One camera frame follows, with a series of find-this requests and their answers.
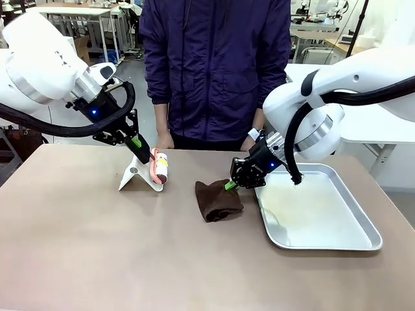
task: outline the person's arm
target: person's arm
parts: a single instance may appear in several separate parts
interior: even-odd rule
[[[167,125],[167,108],[171,99],[167,38],[157,7],[158,0],[146,0],[140,17],[139,31],[145,49],[144,63],[147,95],[156,114],[159,148],[174,148]]]
[[[260,130],[265,123],[262,105],[271,91],[285,83],[287,66],[291,51],[290,0],[272,0],[267,20],[261,31],[257,51],[257,74],[259,80],[258,105],[252,124]],[[255,144],[248,136],[241,151],[248,151]]]

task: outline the jacket zipper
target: jacket zipper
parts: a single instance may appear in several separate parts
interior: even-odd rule
[[[203,140],[208,138],[208,123],[210,118],[210,80],[211,80],[211,61],[212,61],[212,54],[213,54],[213,39],[215,37],[215,21],[216,21],[216,4],[218,0],[214,0],[213,2],[213,14],[212,14],[212,22],[210,26],[210,37],[209,37],[209,54],[207,55],[207,64],[206,64],[206,94],[205,94],[205,129],[203,132]]]

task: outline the jacket sleeve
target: jacket sleeve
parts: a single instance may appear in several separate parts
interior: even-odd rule
[[[139,32],[145,49],[147,95],[153,104],[168,104],[171,99],[167,38],[161,22],[158,0],[146,0],[140,17]]]
[[[258,108],[273,89],[285,83],[284,69],[291,52],[290,23],[290,0],[272,0],[257,50]]]

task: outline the black pole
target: black pole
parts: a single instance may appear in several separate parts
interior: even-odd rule
[[[351,55],[351,52],[352,52],[352,50],[355,46],[357,36],[359,35],[359,31],[362,27],[362,23],[363,23],[363,20],[364,20],[364,14],[366,13],[366,9],[368,8],[368,4],[369,4],[369,0],[364,0],[363,9],[362,9],[362,12],[359,16],[359,20],[357,22],[355,33],[353,34],[353,37],[351,39],[350,46],[349,46],[348,52],[346,54],[346,58]]]

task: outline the black pants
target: black pants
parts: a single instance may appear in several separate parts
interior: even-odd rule
[[[241,151],[241,146],[245,140],[244,138],[237,141],[203,141],[172,132],[170,134],[174,141],[174,149],[184,150]]]

